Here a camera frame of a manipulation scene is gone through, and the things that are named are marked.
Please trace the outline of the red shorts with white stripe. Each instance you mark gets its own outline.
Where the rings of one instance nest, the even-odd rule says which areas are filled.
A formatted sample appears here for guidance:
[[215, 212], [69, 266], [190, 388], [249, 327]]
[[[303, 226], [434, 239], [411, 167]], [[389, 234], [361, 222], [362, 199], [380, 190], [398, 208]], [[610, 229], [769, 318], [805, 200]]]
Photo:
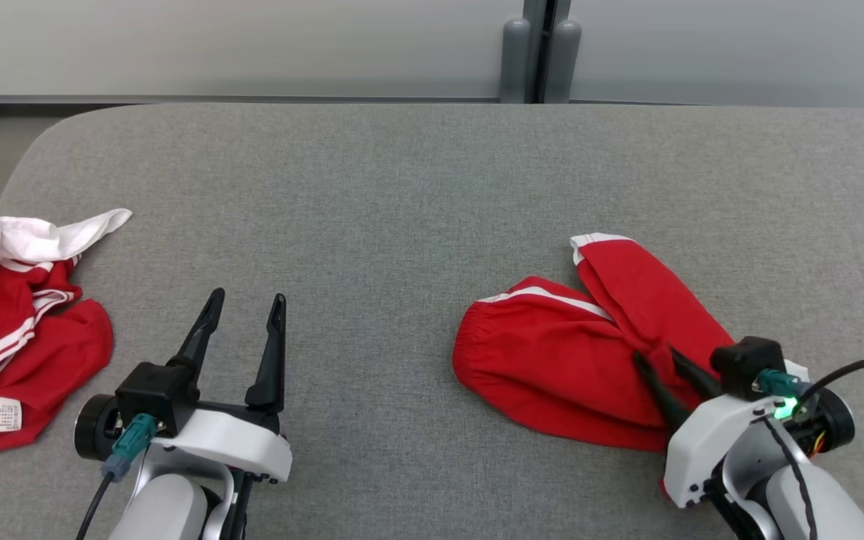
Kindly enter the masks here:
[[658, 257], [620, 235], [570, 240], [584, 291], [528, 277], [474, 301], [452, 353], [455, 376], [514, 422], [597, 446], [663, 452], [668, 431], [634, 352], [686, 406], [697, 392], [674, 370], [682, 353], [709, 370], [733, 338]]

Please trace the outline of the dark partition frame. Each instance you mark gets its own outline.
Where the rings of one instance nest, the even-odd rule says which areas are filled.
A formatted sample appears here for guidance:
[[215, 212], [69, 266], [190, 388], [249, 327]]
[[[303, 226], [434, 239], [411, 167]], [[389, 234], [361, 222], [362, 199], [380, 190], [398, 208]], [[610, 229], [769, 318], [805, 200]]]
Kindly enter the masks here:
[[526, 46], [523, 102], [545, 102], [554, 28], [569, 18], [572, 0], [523, 0], [523, 18], [530, 24]]

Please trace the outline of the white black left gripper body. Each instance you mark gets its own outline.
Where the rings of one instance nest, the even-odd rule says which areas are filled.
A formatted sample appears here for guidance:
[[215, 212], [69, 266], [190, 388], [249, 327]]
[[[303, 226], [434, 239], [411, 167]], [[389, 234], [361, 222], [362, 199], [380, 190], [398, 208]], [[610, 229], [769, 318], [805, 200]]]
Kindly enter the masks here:
[[133, 467], [138, 485], [167, 474], [229, 482], [236, 473], [281, 483], [293, 465], [283, 436], [230, 415], [229, 408], [196, 409], [179, 435], [166, 438], [149, 415], [124, 424], [112, 395], [87, 400], [76, 417], [74, 447], [80, 457], [103, 464], [114, 482]]

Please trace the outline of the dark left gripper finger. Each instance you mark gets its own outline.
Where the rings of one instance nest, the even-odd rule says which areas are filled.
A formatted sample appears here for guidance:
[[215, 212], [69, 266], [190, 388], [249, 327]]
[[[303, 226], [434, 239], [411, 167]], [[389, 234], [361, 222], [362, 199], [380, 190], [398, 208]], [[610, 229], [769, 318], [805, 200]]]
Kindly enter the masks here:
[[284, 410], [286, 355], [286, 297], [275, 294], [266, 323], [267, 339], [255, 376], [244, 402], [254, 410], [281, 413]]
[[201, 370], [207, 353], [210, 338], [218, 328], [225, 289], [214, 289], [203, 305], [198, 318], [193, 322], [178, 352], [168, 360], [170, 367], [184, 367], [188, 370]]

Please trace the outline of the grey wall base rail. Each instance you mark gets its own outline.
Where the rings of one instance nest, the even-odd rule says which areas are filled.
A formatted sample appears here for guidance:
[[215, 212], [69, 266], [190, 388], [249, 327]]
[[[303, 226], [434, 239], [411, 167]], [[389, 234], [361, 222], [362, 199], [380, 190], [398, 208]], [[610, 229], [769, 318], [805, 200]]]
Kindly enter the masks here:
[[[720, 83], [678, 81], [665, 85], [644, 85], [637, 81], [607, 83], [589, 91], [565, 89], [545, 83], [524, 104], [635, 104], [656, 106], [709, 107], [864, 107], [864, 88], [807, 88], [777, 83]], [[514, 102], [511, 92], [496, 90], [484, 97], [446, 94], [380, 96], [298, 95], [298, 94], [0, 94], [3, 107], [99, 107], [161, 103], [504, 103]]]

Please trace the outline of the grey rounded post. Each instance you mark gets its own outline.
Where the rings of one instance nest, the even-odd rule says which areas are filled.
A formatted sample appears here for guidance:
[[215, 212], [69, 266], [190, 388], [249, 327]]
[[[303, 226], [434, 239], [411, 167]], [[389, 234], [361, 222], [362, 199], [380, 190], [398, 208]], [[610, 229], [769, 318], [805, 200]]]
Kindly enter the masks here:
[[571, 19], [559, 21], [552, 28], [543, 103], [566, 104], [572, 98], [572, 83], [581, 37], [581, 25]]
[[510, 19], [502, 28], [498, 90], [501, 104], [525, 102], [530, 33], [531, 24], [525, 18]]

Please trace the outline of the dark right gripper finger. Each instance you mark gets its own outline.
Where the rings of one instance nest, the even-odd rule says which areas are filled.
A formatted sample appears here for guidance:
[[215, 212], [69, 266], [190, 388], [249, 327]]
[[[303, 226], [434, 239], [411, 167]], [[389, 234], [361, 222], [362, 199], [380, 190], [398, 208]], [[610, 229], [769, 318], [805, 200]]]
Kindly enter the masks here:
[[633, 365], [639, 379], [645, 384], [652, 402], [661, 414], [667, 432], [675, 434], [689, 419], [692, 411], [659, 379], [658, 373], [655, 372], [645, 355], [639, 351], [634, 351]]
[[678, 349], [670, 348], [674, 370], [678, 377], [685, 380], [702, 400], [711, 400], [722, 395], [722, 386], [705, 369], [686, 358]]

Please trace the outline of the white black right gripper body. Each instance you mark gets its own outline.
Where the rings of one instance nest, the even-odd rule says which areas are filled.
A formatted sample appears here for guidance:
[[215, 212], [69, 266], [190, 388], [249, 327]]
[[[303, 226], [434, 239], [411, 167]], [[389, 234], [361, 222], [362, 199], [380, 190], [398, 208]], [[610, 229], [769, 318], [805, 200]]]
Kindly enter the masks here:
[[666, 445], [663, 488], [679, 507], [700, 498], [717, 509], [771, 509], [767, 486], [785, 467], [854, 440], [851, 408], [836, 393], [815, 388], [805, 367], [786, 361], [786, 373], [761, 372], [755, 402], [702, 400]]

